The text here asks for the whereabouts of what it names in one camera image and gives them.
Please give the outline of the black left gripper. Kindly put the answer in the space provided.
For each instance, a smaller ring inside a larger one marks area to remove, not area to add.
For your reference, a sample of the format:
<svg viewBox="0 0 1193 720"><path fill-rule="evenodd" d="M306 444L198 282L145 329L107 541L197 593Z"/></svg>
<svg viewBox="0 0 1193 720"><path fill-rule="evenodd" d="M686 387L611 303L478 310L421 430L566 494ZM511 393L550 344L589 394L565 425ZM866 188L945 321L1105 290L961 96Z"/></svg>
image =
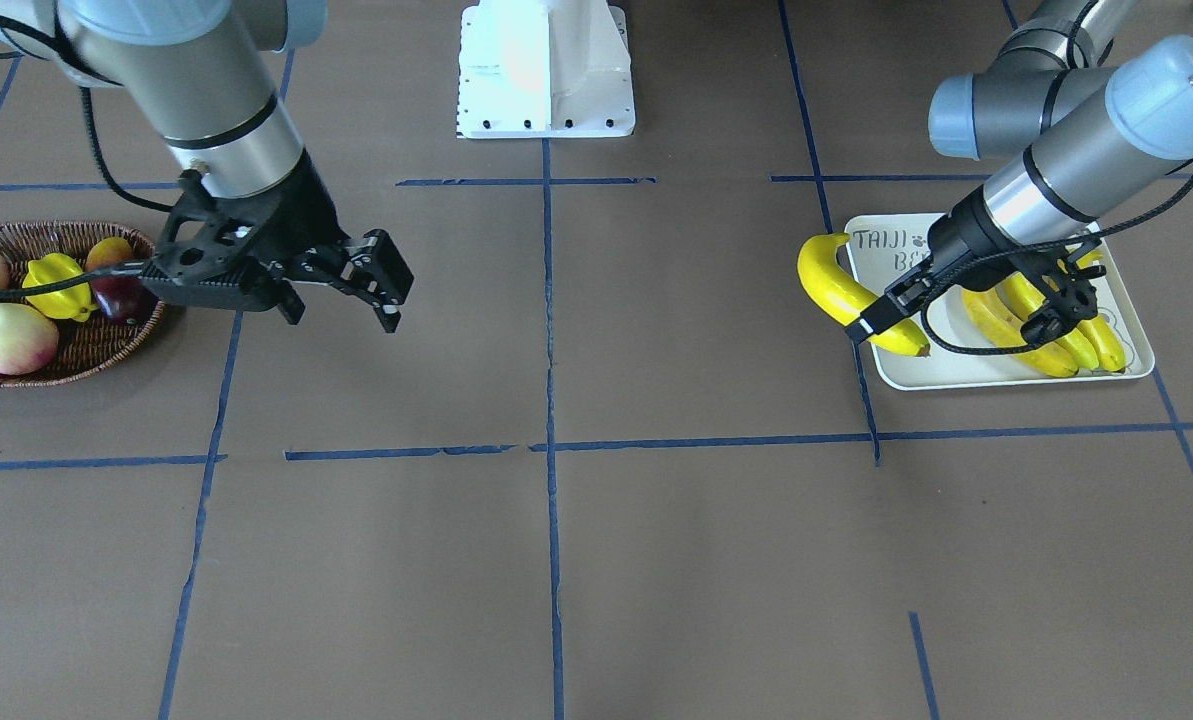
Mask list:
<svg viewBox="0 0 1193 720"><path fill-rule="evenodd" d="M1062 249L1084 241L1093 240L1076 240L1070 234L1038 243L1009 240L989 221L984 192L976 190L931 228L931 256L884 293L874 292L879 300L866 308L860 319L843 327L843 333L852 343L863 345L866 334L888 331L907 318L926 334L931 346L952 346L931 325L929 308L940 296L954 286L977 292L994 290L1020 273L1016 260L1030 252Z"/></svg>

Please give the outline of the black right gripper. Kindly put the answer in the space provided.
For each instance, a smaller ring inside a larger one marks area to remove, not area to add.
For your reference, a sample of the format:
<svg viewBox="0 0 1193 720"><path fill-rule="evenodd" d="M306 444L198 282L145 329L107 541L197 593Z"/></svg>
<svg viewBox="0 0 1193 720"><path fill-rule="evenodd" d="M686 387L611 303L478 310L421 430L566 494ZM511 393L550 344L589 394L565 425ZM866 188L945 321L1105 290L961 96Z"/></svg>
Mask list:
<svg viewBox="0 0 1193 720"><path fill-rule="evenodd" d="M222 268L206 278L206 306L262 314L276 310L299 323L305 310L293 283L322 284L373 310L384 333L395 333L400 308L414 275L385 229L350 240L311 155L267 190L239 199L217 199L225 229L215 246L227 246ZM336 272L330 273L330 261Z"/></svg>

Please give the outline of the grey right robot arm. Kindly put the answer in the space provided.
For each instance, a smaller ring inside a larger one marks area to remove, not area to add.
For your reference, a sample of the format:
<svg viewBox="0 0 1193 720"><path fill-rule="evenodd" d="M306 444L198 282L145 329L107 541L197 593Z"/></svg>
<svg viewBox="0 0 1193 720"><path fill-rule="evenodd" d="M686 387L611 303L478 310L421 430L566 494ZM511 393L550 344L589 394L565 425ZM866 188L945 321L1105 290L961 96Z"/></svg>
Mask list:
<svg viewBox="0 0 1193 720"><path fill-rule="evenodd" d="M0 1L0 42L89 91L126 91L180 165L152 259L157 300L302 319L296 284L364 302L398 328L413 274L389 234L336 218L262 52L317 41L323 1Z"/></svg>

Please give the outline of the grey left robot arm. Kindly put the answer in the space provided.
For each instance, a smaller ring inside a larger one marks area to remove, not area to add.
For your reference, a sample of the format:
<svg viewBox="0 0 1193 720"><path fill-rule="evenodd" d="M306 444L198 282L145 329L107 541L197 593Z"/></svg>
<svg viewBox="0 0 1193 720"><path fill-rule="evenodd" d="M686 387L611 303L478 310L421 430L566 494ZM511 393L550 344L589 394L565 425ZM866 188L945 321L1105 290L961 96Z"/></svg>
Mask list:
<svg viewBox="0 0 1193 720"><path fill-rule="evenodd" d="M857 343L926 316L952 286L985 292L1021 274L1043 296L1018 350L1096 315L1096 271L1077 260L1092 224L1162 176L1193 165L1193 37L1175 35L1105 68L1131 1L1045 1L988 70L948 77L931 101L939 153L1006 165L938 218L928 256L843 319Z"/></svg>

